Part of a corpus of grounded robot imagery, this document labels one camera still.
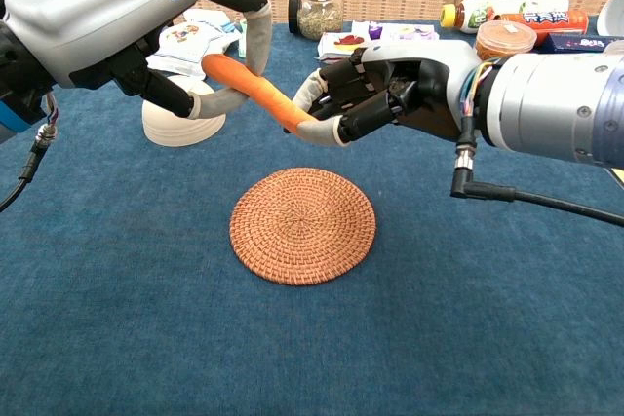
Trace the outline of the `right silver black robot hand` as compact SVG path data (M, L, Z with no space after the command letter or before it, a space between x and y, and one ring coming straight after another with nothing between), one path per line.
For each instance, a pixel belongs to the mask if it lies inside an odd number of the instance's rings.
M462 40L369 41L308 75L292 102L313 119L293 132L345 146L394 124L456 141L460 92L480 63Z

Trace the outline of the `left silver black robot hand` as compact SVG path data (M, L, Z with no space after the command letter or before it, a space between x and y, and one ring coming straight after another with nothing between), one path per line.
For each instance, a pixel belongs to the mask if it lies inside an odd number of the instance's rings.
M197 0L5 0L4 22L51 75L53 86L94 90L115 82L181 118L195 118L201 99L159 72L147 58L161 30ZM269 0L210 0L247 16L267 14Z

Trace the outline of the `purple white tissue pack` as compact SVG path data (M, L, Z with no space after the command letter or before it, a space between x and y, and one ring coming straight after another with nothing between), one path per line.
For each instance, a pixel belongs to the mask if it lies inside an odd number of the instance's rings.
M438 40L439 34L432 24L397 23L388 27L389 38L396 41Z

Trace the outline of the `white drink bottle yellow cap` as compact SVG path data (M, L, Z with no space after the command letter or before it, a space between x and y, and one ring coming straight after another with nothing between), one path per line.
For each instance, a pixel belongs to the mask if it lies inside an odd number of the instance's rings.
M473 34L496 15L565 11L569 6L569 0L463 0L445 4L439 23L442 28Z

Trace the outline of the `snack packet red picture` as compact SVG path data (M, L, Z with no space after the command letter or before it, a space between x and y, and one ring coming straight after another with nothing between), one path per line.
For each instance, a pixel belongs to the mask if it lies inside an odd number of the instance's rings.
M368 35L361 36L349 32L326 32L317 47L317 60L331 62L349 57L355 50L363 48L370 41Z

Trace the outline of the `orange sauce jar brown lid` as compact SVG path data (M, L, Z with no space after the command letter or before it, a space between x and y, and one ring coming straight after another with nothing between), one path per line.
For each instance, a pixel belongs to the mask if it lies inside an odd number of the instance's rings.
M509 57L530 52L537 40L534 30L509 20L483 23L475 41L475 50L481 60Z

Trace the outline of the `white snack bag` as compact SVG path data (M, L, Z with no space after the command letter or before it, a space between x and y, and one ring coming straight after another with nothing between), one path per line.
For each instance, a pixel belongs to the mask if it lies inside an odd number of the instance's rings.
M241 36L225 12L191 8L183 13L182 22L161 31L159 49L147 58L147 64L154 70L204 80L203 57L223 54Z

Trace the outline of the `glass jar black lid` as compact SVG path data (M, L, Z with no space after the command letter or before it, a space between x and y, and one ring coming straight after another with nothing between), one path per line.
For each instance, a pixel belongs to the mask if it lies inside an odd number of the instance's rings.
M342 0L289 0L289 32L310 40L320 40L324 33L341 32Z

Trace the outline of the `orange soda can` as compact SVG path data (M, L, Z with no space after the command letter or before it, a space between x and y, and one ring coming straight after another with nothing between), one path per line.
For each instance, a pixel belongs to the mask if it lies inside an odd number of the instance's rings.
M536 32L537 43L543 42L551 33L585 34L589 26L589 16L580 10L497 14L493 18L528 26Z

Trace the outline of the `beige bowl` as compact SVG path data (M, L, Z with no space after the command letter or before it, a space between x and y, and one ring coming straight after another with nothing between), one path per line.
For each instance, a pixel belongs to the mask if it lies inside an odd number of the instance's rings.
M145 100L142 103L141 119L148 140L160 146L183 147L214 136L223 127L226 115L209 119L183 119Z

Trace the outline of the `dark blue carton box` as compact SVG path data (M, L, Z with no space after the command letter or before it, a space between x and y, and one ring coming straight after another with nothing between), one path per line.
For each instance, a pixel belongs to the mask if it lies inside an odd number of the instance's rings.
M541 54L602 53L608 45L617 41L624 41L624 37L551 33L535 49Z

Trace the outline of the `light blue mug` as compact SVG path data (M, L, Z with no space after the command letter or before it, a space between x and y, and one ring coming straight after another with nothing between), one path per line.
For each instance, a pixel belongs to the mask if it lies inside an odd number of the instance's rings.
M607 0L596 22L600 36L624 37L624 0Z

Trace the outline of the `round woven rattan coaster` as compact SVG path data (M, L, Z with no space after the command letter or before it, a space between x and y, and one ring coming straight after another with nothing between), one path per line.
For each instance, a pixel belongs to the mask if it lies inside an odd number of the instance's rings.
M253 185L229 222L234 253L277 284L329 282L358 266L376 234L367 195L347 178L314 168L278 170Z

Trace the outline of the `blue felt table cover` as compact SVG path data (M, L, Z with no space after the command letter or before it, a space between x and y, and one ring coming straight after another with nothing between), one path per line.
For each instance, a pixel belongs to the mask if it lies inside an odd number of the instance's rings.
M0 416L624 416L624 229L452 198L452 145L403 127L320 148L248 103L162 148L114 85L55 95L0 213ZM374 206L332 282L267 282L230 247L239 197L290 167Z

